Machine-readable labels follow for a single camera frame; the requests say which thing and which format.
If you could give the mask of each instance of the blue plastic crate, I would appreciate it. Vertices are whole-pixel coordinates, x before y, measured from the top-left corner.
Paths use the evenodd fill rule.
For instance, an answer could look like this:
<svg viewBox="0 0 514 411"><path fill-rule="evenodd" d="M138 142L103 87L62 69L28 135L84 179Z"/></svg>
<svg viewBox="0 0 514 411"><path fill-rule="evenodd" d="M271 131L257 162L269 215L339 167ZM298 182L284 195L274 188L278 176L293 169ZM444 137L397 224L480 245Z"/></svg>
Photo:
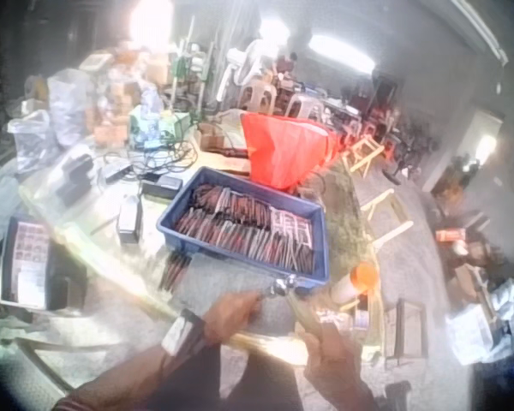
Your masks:
<svg viewBox="0 0 514 411"><path fill-rule="evenodd" d="M239 253L232 253L225 248L216 247L207 242L196 240L193 237L176 232L174 229L175 224L188 209L188 203L193 190L205 183L229 187L238 193L252 195L257 200L264 201L279 210L286 210L299 217L309 219L312 223L314 249L314 268L312 274L301 274L300 272L286 270L275 265L249 259ZM220 171L207 167L200 168L160 217L157 222L157 228L158 231L164 233L168 245L183 250L186 253L196 253L200 250L207 250L231 259L238 259L265 268L277 277L287 277L290 274L296 274L300 280L299 285L309 289L323 285L329 281L326 220L324 219L322 207L310 201L301 200Z"/></svg>

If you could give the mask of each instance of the orange cap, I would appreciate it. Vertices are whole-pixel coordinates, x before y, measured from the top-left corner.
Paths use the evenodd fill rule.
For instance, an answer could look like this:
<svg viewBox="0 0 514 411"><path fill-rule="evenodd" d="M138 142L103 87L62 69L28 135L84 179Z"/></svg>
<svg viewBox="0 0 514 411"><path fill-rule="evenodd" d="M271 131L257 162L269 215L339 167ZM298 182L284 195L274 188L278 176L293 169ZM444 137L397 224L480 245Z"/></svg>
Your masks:
<svg viewBox="0 0 514 411"><path fill-rule="evenodd" d="M354 288L361 294L377 287L379 283L379 273L375 267L369 263L361 262L350 273L350 281Z"/></svg>

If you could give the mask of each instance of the person's arm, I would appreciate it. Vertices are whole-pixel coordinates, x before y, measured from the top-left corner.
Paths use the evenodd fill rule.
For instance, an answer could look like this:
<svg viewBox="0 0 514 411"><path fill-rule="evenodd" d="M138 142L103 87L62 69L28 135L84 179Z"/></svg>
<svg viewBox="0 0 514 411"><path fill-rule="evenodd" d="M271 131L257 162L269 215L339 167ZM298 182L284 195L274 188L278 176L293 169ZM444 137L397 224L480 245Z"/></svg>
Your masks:
<svg viewBox="0 0 514 411"><path fill-rule="evenodd" d="M260 297L261 293L257 291L223 295L203 318L205 343L224 343L246 327L251 313L259 308ZM147 399L181 363L157 345L83 384L53 409L131 409Z"/></svg>
<svg viewBox="0 0 514 411"><path fill-rule="evenodd" d="M371 390L360 378L361 348L347 346L334 324L323 324L321 339L302 333L307 345L305 377L338 411L377 409Z"/></svg>

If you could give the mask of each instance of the red plastic bag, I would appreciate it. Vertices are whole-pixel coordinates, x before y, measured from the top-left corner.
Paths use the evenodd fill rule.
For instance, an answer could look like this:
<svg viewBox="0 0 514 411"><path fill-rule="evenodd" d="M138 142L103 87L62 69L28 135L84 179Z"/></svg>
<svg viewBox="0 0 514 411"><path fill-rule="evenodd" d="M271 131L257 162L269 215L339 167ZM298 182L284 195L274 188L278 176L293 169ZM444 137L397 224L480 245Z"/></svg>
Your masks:
<svg viewBox="0 0 514 411"><path fill-rule="evenodd" d="M278 190L303 180L338 152L338 136L317 122L248 113L242 127L251 163L250 178Z"/></svg>

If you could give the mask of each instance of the fluorescent light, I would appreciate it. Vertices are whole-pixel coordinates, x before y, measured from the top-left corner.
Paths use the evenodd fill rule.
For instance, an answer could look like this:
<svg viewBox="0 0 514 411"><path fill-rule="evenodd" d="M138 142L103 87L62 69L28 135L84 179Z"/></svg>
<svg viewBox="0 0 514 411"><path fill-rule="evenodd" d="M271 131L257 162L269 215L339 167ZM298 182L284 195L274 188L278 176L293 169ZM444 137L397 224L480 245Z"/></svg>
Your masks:
<svg viewBox="0 0 514 411"><path fill-rule="evenodd" d="M489 156L495 151L497 147L497 140L491 135L484 135L481 137L478 148L476 148L476 160L480 162L480 166L486 163Z"/></svg>
<svg viewBox="0 0 514 411"><path fill-rule="evenodd" d="M372 74L375 62L351 45L327 36L314 35L308 45L322 56L336 60L365 74Z"/></svg>
<svg viewBox="0 0 514 411"><path fill-rule="evenodd" d="M260 25L259 34L267 43L285 45L290 37L290 30L280 20L264 19Z"/></svg>
<svg viewBox="0 0 514 411"><path fill-rule="evenodd" d="M139 47L166 53L170 43L173 4L168 0L140 0L131 14L129 31Z"/></svg>
<svg viewBox="0 0 514 411"><path fill-rule="evenodd" d="M476 31L481 35L483 40L487 43L491 52L497 57L500 63L505 66L508 63L508 56L499 44L499 41L489 29L484 20L480 17L478 12L466 0L451 0L455 7L467 18L467 20L474 26Z"/></svg>

